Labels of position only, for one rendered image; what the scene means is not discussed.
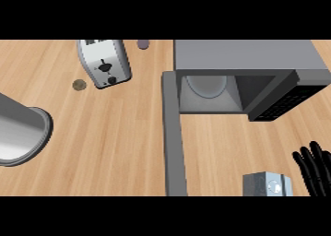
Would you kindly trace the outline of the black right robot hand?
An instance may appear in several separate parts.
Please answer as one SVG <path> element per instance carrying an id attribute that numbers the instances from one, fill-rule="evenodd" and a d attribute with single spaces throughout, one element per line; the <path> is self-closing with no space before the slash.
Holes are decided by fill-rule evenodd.
<path id="1" fill-rule="evenodd" d="M 331 196 L 331 153 L 317 141 L 291 153 L 311 196 Z"/>

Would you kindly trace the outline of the grey milk carton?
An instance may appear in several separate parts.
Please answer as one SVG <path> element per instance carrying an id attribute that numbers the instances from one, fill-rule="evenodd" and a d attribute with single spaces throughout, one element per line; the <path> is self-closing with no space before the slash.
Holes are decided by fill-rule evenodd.
<path id="1" fill-rule="evenodd" d="M 291 180 L 280 173 L 262 171 L 243 176 L 244 196 L 293 196 Z"/>

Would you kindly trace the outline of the grey microwave door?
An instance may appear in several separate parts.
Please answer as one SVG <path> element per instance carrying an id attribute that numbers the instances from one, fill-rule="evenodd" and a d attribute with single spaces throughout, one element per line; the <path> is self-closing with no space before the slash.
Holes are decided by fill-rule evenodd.
<path id="1" fill-rule="evenodd" d="M 166 154 L 166 195 L 188 196 L 184 166 L 184 142 L 179 112 L 176 73 L 166 71 L 161 77 L 163 125 Z"/>

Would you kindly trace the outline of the grey microwave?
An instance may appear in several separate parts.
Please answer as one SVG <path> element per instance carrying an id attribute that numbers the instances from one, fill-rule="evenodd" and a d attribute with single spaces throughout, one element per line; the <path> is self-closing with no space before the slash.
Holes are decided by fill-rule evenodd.
<path id="1" fill-rule="evenodd" d="M 331 84 L 309 40 L 176 40 L 173 47 L 182 114 L 246 114 L 269 122 Z M 226 76 L 222 94 L 197 95 L 188 76 Z"/>

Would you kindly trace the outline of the glass microwave turntable plate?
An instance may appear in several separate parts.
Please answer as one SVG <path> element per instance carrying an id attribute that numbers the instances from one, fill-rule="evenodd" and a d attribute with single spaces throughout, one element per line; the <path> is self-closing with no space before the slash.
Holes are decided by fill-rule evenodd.
<path id="1" fill-rule="evenodd" d="M 228 83 L 226 76 L 188 76 L 187 83 L 197 95 L 206 99 L 218 97 Z"/>

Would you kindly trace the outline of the silver toaster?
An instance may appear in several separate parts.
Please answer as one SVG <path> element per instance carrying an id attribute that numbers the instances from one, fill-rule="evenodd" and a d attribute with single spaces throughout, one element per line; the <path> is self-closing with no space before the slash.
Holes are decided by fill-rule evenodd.
<path id="1" fill-rule="evenodd" d="M 132 78 L 130 63 L 122 40 L 77 40 L 79 60 L 98 89 Z"/>

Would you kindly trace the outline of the small brown round disc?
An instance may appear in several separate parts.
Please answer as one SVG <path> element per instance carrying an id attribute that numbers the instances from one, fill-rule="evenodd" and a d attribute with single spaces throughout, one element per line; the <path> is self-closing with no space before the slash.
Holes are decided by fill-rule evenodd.
<path id="1" fill-rule="evenodd" d="M 82 79 L 77 79 L 74 82 L 73 82 L 73 89 L 76 91 L 82 91 L 86 89 L 86 82 L 82 80 Z"/>

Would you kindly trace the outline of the large silver pot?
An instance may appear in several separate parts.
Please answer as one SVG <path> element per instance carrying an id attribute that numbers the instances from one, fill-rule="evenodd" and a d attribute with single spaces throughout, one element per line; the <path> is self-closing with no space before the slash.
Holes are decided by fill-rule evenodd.
<path id="1" fill-rule="evenodd" d="M 48 111 L 27 107 L 0 93 L 0 166 L 18 166 L 36 157 L 52 130 Z"/>

